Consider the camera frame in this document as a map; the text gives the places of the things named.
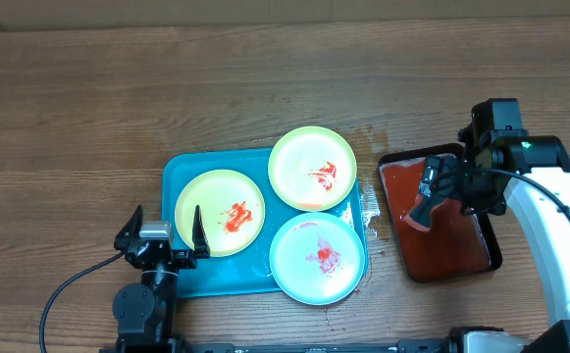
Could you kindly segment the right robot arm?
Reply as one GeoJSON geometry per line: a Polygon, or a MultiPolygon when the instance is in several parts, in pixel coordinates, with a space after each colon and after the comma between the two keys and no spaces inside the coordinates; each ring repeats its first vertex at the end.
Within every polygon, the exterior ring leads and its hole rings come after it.
{"type": "Polygon", "coordinates": [[[425,160],[414,205],[402,219],[428,231],[444,201],[460,213],[511,210],[529,243],[544,289],[549,328],[525,352],[570,352],[570,157],[554,135],[532,136],[514,98],[475,105],[459,130],[460,158],[425,160]]]}

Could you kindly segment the yellow-green plate top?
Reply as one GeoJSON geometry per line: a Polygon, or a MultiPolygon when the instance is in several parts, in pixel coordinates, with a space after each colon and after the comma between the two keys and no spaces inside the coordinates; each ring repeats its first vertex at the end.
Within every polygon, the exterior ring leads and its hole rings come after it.
{"type": "Polygon", "coordinates": [[[303,126],[282,136],[268,161],[268,178],[289,206],[307,212],[326,211],[354,187],[357,163],[348,142],[322,126],[303,126]]]}

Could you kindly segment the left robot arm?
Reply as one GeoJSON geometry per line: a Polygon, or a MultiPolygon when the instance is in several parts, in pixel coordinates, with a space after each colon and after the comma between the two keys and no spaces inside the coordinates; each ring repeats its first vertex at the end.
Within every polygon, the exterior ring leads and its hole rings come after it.
{"type": "Polygon", "coordinates": [[[118,323],[116,352],[190,352],[185,338],[174,333],[181,270],[194,270],[201,259],[210,257],[202,224],[201,209],[194,208],[193,249],[175,249],[168,222],[145,222],[137,207],[119,231],[114,248],[135,269],[140,281],[124,286],[113,301],[118,323]]]}

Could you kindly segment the yellow plate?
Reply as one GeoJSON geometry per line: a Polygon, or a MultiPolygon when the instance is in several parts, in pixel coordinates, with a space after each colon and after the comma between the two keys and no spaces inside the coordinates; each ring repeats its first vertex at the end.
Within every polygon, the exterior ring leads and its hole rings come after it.
{"type": "Polygon", "coordinates": [[[180,239],[194,247],[192,226],[199,207],[213,257],[225,257],[248,247],[265,221],[264,197],[254,181],[232,170],[214,170],[197,176],[181,191],[175,208],[180,239]]]}

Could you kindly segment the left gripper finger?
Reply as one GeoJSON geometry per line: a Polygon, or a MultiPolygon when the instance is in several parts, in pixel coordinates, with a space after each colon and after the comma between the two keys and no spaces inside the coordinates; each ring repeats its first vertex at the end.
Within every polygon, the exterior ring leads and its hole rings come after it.
{"type": "Polygon", "coordinates": [[[128,250],[130,243],[138,237],[143,222],[143,208],[138,205],[128,222],[117,233],[114,239],[116,250],[128,250]]]}
{"type": "Polygon", "coordinates": [[[209,259],[210,246],[202,222],[201,208],[195,206],[192,225],[193,253],[196,259],[209,259]]]}

